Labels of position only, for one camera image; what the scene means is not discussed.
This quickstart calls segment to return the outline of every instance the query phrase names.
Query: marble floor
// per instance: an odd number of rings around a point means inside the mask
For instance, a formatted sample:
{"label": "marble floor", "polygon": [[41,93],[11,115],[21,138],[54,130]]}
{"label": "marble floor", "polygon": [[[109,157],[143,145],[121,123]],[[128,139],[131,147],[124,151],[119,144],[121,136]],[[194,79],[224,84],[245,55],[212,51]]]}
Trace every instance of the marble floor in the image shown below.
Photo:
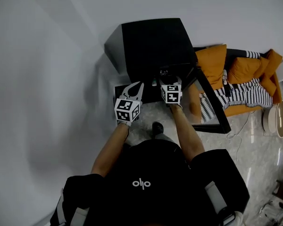
{"label": "marble floor", "polygon": [[[265,136],[261,123],[262,113],[263,111],[255,111],[229,117],[232,129],[229,134],[238,133],[247,121],[239,136],[233,139],[228,139],[231,138],[228,134],[198,133],[206,151],[225,148],[233,161],[237,162],[237,168],[250,193],[250,200],[244,212],[244,222],[247,226],[261,226],[269,222],[258,212],[265,203],[273,200],[271,193],[276,187],[276,180],[283,179],[283,138],[277,135]],[[165,134],[179,143],[172,115],[162,102],[142,106],[139,120],[130,128],[128,142],[136,145],[150,139],[153,121],[161,122]]]}

